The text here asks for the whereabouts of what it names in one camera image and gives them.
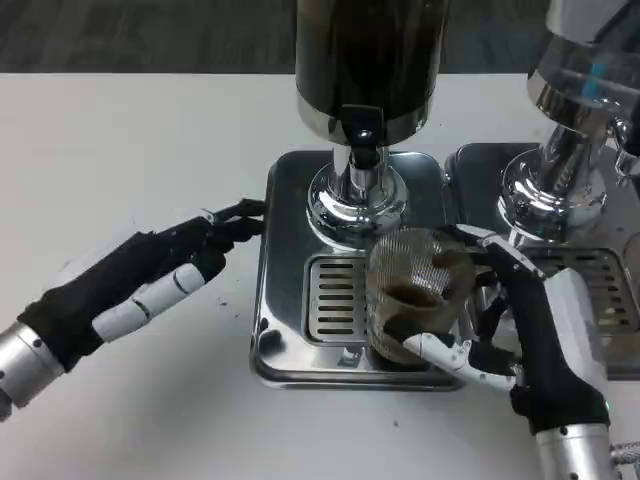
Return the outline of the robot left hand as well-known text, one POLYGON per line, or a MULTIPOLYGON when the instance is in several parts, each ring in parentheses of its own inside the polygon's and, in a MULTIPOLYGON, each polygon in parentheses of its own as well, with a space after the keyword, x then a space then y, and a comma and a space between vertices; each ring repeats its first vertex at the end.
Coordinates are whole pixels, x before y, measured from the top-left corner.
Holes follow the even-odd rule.
POLYGON ((212 219, 199 215, 164 231, 137 232, 75 279, 45 291, 17 321, 69 372, 104 344, 92 326, 96 317, 182 266, 211 281, 237 243, 263 233, 265 212, 263 200, 242 199, 212 219))

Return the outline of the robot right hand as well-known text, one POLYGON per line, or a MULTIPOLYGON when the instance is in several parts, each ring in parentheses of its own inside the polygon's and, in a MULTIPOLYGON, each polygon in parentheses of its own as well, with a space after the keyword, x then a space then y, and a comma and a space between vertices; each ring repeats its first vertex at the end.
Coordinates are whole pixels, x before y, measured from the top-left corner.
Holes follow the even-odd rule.
POLYGON ((492 346, 458 345, 414 325, 390 327, 387 333, 447 373, 508 392, 515 413, 528 420, 535 435, 576 425, 608 428, 602 342, 582 276, 571 268, 548 276, 490 230, 457 224, 435 232, 473 247, 472 260, 505 291, 524 381, 515 380, 509 353, 492 346))

